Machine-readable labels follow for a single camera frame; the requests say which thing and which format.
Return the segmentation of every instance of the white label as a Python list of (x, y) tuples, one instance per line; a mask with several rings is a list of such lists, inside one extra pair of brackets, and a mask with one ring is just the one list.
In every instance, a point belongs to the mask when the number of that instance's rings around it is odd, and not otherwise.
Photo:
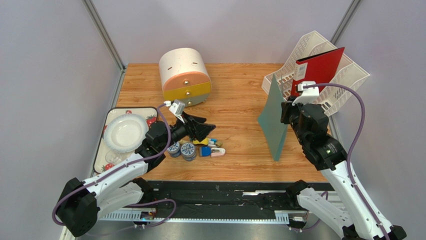
[(296, 70), (294, 72), (293, 79), (296, 80), (296, 81), (304, 79), (307, 69), (308, 69), (308, 63), (307, 62), (300, 64), (300, 65), (296, 64)]

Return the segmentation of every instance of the round container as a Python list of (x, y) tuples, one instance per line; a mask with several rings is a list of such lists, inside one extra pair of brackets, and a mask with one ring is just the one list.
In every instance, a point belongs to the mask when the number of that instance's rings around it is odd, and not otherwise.
[(170, 154), (170, 157), (177, 158), (181, 155), (181, 144), (177, 141), (175, 144), (167, 148), (167, 152)]
[(192, 106), (209, 96), (212, 84), (198, 51), (192, 48), (171, 50), (161, 57), (158, 67), (165, 100), (177, 99)]
[(192, 161), (197, 157), (195, 145), (192, 142), (184, 143), (180, 147), (183, 159), (186, 161)]

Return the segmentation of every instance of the white plate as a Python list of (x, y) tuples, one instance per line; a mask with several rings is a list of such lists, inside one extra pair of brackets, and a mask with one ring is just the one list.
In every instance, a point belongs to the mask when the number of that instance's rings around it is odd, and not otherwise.
[(124, 114), (108, 124), (103, 139), (110, 149), (127, 153), (142, 144), (148, 129), (147, 122), (140, 115)]

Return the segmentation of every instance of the red binder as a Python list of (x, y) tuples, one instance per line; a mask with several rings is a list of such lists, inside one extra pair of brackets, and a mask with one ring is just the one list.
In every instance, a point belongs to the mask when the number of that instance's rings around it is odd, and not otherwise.
[(303, 81), (315, 81), (317, 84), (329, 83), (335, 76), (342, 58), (344, 47), (308, 56), (296, 61), (291, 95), (299, 96), (296, 85)]

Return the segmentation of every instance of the tray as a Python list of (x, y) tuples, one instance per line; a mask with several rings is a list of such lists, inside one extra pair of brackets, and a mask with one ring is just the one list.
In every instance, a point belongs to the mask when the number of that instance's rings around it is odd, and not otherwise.
[[(118, 116), (124, 114), (137, 114), (142, 116), (145, 120), (154, 122), (157, 120), (157, 109), (155, 107), (116, 107), (111, 109), (106, 116), (105, 123), (103, 125), (103, 131), (107, 128), (107, 125)], [(97, 148), (96, 159), (93, 164), (93, 170), (100, 174), (104, 172), (105, 166), (108, 164), (105, 159), (107, 153), (111, 151), (104, 142), (104, 132), (102, 132), (102, 137), (100, 138), (99, 147)], [(121, 153), (121, 159), (124, 160), (128, 158), (134, 151)]]

